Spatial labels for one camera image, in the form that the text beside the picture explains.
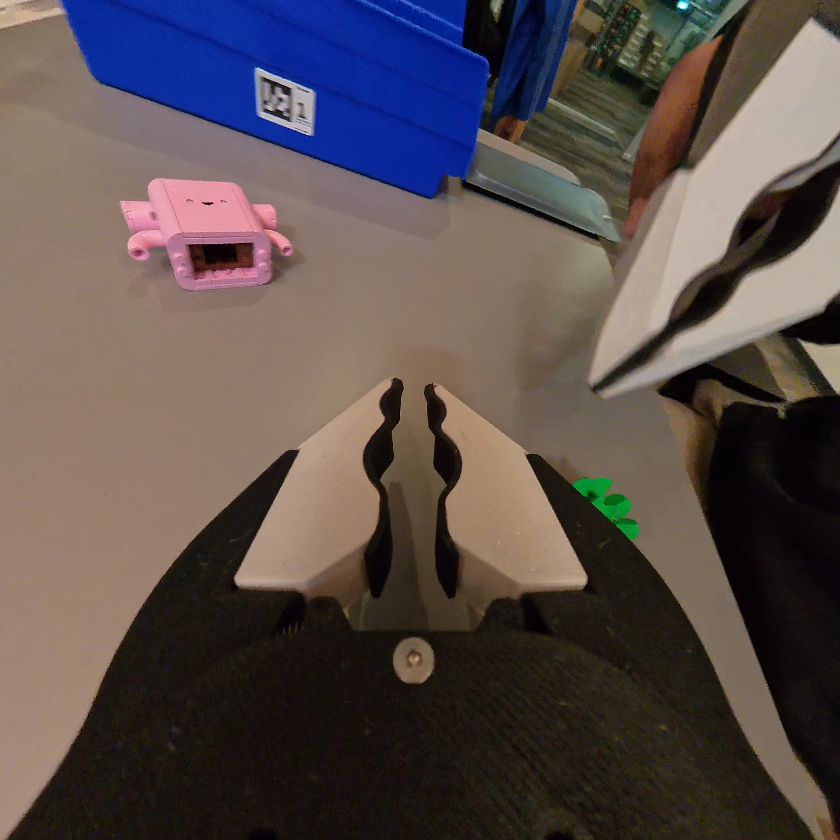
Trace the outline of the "blue plastic bin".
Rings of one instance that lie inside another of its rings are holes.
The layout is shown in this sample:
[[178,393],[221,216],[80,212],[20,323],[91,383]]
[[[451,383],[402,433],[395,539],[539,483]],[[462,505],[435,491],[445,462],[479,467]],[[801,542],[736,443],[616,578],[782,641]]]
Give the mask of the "blue plastic bin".
[[476,150],[465,2],[69,1],[102,84],[433,197]]

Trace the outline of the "storage shelving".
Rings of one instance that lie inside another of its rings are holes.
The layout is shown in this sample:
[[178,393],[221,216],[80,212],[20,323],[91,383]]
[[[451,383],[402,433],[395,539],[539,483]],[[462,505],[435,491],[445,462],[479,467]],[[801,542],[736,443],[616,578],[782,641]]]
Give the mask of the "storage shelving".
[[595,1],[601,19],[584,59],[598,78],[633,90],[652,106],[679,58],[698,46],[718,21],[722,1]]

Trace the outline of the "pink toy brick pot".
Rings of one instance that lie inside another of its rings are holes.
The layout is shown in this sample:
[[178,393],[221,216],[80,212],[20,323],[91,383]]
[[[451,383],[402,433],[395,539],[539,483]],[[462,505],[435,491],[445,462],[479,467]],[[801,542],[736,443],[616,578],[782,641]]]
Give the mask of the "pink toy brick pot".
[[189,291],[260,287],[274,274],[274,256],[291,257],[277,211],[253,204],[232,182],[157,178],[146,201],[121,201],[131,233],[127,251],[146,261],[162,249],[177,284]]

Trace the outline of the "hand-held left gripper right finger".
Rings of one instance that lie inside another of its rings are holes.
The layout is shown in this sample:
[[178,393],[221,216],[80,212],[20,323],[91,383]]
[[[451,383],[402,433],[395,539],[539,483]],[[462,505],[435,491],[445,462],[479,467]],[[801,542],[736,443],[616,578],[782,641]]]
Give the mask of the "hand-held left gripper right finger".
[[452,395],[424,389],[434,436],[435,569],[448,598],[579,592],[587,573],[527,452]]

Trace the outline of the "blue jacket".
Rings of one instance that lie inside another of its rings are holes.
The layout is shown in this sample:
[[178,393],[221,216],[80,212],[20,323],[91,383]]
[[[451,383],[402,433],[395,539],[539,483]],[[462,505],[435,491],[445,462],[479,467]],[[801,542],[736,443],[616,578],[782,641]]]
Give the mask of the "blue jacket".
[[548,104],[582,2],[518,1],[490,111],[492,132],[517,144],[528,122]]

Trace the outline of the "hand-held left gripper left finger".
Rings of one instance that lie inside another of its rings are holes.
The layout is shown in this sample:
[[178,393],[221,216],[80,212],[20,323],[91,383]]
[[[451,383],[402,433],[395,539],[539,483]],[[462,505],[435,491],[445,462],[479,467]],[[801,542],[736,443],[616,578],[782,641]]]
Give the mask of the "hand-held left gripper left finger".
[[392,567],[384,473],[404,386],[384,380],[294,452],[234,582],[308,599],[382,595]]

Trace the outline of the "person's right hand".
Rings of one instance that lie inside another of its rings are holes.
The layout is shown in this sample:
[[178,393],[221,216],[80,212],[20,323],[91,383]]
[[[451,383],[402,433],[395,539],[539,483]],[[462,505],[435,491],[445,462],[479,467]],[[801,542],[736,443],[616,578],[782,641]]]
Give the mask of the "person's right hand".
[[679,163],[689,142],[700,93],[722,38],[683,55],[669,73],[643,131],[629,185],[623,241],[630,241],[649,199]]

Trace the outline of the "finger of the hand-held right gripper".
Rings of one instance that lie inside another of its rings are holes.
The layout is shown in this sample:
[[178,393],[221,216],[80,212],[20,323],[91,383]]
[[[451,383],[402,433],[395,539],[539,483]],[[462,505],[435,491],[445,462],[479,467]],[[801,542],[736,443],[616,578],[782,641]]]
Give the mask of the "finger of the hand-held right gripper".
[[750,237],[680,280],[665,226],[623,266],[603,324],[592,389],[616,396],[665,381],[838,301],[838,197],[793,197]]
[[838,197],[838,68],[838,35],[808,21],[700,162],[657,189],[616,263],[614,301],[627,256],[651,224],[665,226],[669,265],[684,280],[706,259],[745,241],[793,197]]

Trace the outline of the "large green brick leaf rosette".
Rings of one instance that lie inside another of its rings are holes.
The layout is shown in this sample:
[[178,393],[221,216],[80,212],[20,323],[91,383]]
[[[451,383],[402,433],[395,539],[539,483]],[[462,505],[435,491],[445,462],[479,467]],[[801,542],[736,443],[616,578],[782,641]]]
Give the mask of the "large green brick leaf rosette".
[[572,487],[624,536],[634,541],[639,534],[639,524],[629,517],[631,501],[625,495],[613,492],[612,484],[611,480],[605,477],[582,477],[574,481]]

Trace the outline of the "grey metal base plate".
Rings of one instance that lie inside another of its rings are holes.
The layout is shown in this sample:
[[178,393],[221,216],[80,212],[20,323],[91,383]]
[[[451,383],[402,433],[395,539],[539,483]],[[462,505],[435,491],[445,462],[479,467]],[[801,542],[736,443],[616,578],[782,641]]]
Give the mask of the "grey metal base plate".
[[610,207],[599,193],[560,164],[493,133],[478,131],[463,183],[584,235],[612,243],[620,239]]

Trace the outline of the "person's black clad torso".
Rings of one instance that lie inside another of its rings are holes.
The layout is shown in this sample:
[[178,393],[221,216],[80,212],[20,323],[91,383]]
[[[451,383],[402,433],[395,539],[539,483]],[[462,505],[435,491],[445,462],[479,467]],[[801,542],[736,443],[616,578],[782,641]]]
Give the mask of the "person's black clad torso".
[[799,401],[704,364],[658,393],[712,430],[707,520],[787,739],[839,809],[839,401]]

